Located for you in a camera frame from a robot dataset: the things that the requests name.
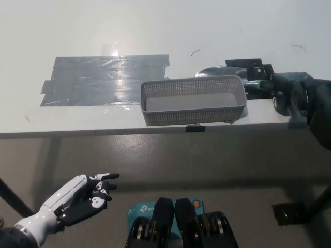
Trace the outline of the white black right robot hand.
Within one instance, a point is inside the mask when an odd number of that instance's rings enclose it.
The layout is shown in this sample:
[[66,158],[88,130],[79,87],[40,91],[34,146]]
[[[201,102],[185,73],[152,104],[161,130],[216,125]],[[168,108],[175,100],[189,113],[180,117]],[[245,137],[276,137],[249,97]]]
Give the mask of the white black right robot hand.
[[272,82],[275,110],[293,119],[305,118],[310,125],[316,101],[316,79],[306,72],[285,72],[274,74]]

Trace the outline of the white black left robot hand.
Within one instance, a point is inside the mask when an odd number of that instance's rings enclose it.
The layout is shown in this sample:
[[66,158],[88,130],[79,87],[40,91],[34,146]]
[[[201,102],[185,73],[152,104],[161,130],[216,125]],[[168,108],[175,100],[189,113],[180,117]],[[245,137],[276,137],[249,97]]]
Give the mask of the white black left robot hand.
[[29,217],[19,220],[15,229],[21,231],[37,247],[42,247],[50,234],[63,231],[65,227],[85,221],[107,208],[112,200],[109,192],[117,188],[109,180],[119,177],[117,173],[75,176]]

